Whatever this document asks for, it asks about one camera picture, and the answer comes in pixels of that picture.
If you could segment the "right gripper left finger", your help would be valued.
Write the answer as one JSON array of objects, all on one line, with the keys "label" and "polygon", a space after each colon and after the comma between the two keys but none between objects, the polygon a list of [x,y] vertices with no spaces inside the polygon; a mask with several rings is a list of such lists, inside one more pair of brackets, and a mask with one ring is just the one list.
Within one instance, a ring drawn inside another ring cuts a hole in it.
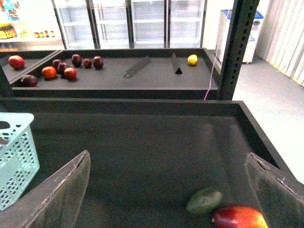
[{"label": "right gripper left finger", "polygon": [[0,213],[2,228],[72,228],[88,185],[91,159],[83,151]]}]

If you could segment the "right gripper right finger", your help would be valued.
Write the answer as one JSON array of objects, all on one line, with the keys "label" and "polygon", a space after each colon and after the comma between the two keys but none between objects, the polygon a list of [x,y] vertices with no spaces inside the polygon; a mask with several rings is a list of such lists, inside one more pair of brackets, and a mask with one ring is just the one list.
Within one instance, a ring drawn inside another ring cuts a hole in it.
[{"label": "right gripper right finger", "polygon": [[245,161],[258,209],[270,228],[304,226],[304,185],[254,153]]}]

